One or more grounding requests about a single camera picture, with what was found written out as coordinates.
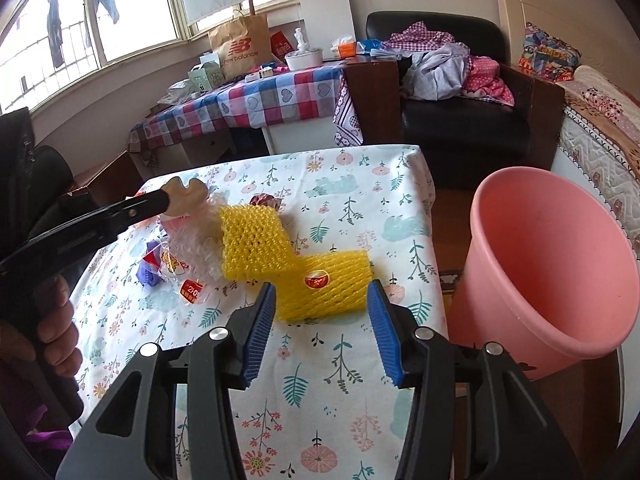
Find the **left hand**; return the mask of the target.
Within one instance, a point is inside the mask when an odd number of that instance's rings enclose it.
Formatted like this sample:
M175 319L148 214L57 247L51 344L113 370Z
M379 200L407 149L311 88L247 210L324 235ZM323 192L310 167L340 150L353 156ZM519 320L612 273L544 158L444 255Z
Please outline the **left hand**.
M59 275L54 283L54 308L39 322L37 334L43 343L43 355L55 373L73 377L80 369L82 355L77 348L79 333L73 322L74 306L70 302L70 286ZM1 321L1 359L32 362L36 350L14 326Z

